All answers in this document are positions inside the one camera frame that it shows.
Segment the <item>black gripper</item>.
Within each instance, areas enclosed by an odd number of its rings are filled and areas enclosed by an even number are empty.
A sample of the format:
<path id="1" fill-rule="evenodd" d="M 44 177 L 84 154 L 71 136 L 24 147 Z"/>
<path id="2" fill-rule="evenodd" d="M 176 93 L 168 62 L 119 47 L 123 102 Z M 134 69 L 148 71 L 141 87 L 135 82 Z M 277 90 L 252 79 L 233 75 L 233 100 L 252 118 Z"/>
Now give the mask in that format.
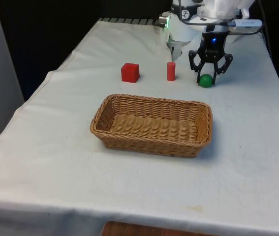
<path id="1" fill-rule="evenodd" d="M 226 42 L 226 38 L 228 36 L 228 32 L 204 32 L 202 33 L 202 38 L 200 42 L 200 47 L 196 51 L 190 50 L 188 52 L 188 58 L 190 63 L 190 68 L 192 71 L 197 73 L 197 80 L 196 82 L 200 82 L 201 77 L 201 70 L 205 64 L 205 54 L 208 54 L 210 57 L 214 55 L 214 75 L 213 75 L 213 85 L 216 83 L 217 75 L 221 73 L 224 74 L 228 67 L 230 66 L 233 55 L 232 54 L 225 54 L 224 46 Z M 195 64 L 194 59 L 196 56 L 200 57 L 200 62 L 198 65 Z M 224 59 L 224 64 L 219 67 L 218 62 Z"/>

